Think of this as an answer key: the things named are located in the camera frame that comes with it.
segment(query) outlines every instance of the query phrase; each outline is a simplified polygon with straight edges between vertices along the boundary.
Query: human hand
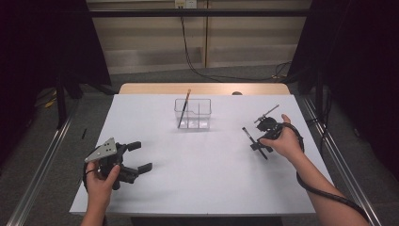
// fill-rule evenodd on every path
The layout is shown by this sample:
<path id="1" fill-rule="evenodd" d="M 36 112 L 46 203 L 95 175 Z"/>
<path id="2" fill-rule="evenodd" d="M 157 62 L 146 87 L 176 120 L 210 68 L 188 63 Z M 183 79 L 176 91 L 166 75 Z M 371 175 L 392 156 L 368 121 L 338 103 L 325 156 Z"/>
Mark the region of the human hand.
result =
<path id="1" fill-rule="evenodd" d="M 288 118 L 288 116 L 282 114 L 281 117 L 284 122 L 291 123 L 291 120 Z M 279 138 L 274 140 L 261 138 L 259 141 L 263 145 L 272 147 L 277 153 L 286 157 L 290 161 L 292 157 L 303 153 L 300 149 L 298 137 L 296 136 L 295 132 L 285 126 L 282 128 Z"/>
<path id="2" fill-rule="evenodd" d="M 120 166 L 116 165 L 109 172 L 105 179 L 96 169 L 99 167 L 97 162 L 89 162 L 86 171 L 88 185 L 88 210 L 95 209 L 104 211 L 110 202 L 112 185 L 117 180 L 120 173 Z"/>

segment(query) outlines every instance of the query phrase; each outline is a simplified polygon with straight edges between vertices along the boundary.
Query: wall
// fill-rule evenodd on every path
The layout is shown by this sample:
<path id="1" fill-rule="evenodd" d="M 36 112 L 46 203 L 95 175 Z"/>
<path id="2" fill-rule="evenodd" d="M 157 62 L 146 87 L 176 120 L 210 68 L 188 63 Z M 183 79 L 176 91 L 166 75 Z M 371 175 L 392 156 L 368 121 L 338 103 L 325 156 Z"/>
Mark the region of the wall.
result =
<path id="1" fill-rule="evenodd" d="M 206 1 L 198 8 L 309 8 L 311 0 Z M 170 0 L 88 0 L 90 9 L 174 8 Z M 94 18 L 108 70 L 139 73 L 188 68 L 180 18 Z M 305 18 L 184 18 L 196 68 L 277 64 L 295 53 Z"/>

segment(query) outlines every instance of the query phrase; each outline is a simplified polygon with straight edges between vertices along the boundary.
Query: human arm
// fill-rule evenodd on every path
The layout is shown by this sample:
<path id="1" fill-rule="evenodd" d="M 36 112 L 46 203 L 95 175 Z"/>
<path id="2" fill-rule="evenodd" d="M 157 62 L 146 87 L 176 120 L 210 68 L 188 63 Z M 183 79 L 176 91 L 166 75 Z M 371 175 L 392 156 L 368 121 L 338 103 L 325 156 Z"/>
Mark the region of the human arm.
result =
<path id="1" fill-rule="evenodd" d="M 83 217 L 81 226 L 103 225 L 106 207 L 110 202 L 112 185 L 120 173 L 120 166 L 116 165 L 108 177 L 103 180 L 96 169 L 98 162 L 89 162 L 87 167 L 88 209 Z"/>
<path id="2" fill-rule="evenodd" d="M 282 115 L 282 118 L 284 122 L 291 123 L 286 115 Z M 286 157 L 308 186 L 344 197 L 302 152 L 298 138 L 292 129 L 284 127 L 278 139 L 261 138 L 260 142 Z M 368 225 L 363 216 L 353 208 L 309 191 L 308 195 L 322 225 Z"/>

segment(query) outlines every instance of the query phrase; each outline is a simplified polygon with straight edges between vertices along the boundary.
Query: transparent box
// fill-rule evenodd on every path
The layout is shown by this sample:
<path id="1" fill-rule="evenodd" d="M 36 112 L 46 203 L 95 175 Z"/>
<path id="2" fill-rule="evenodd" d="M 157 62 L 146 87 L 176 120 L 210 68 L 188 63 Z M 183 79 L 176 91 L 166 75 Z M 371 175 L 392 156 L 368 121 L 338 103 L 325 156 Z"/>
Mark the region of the transparent box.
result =
<path id="1" fill-rule="evenodd" d="M 210 99 L 185 99 L 175 100 L 175 115 L 177 126 L 180 129 L 209 129 L 212 114 Z"/>

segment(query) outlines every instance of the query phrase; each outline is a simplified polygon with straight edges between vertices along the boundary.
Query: white table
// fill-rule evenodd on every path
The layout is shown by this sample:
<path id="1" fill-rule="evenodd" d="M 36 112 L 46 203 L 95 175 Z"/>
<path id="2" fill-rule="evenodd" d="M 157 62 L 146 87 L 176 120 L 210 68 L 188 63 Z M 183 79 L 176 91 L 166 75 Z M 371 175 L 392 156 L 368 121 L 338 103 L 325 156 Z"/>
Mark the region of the white table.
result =
<path id="1" fill-rule="evenodd" d="M 253 122 L 287 114 L 304 137 L 305 151 L 331 181 L 293 95 L 191 95 L 212 100 L 211 128 L 177 129 L 174 100 L 185 94 L 122 94 L 114 97 L 97 145 L 110 137 L 119 143 L 141 141 L 124 155 L 129 168 L 153 163 L 133 185 L 120 183 L 107 214 L 146 217 L 282 216 L 314 213 L 295 169 L 276 152 L 264 160 L 253 152 L 242 127 L 262 135 Z M 80 186 L 71 213 L 83 215 L 87 193 Z"/>

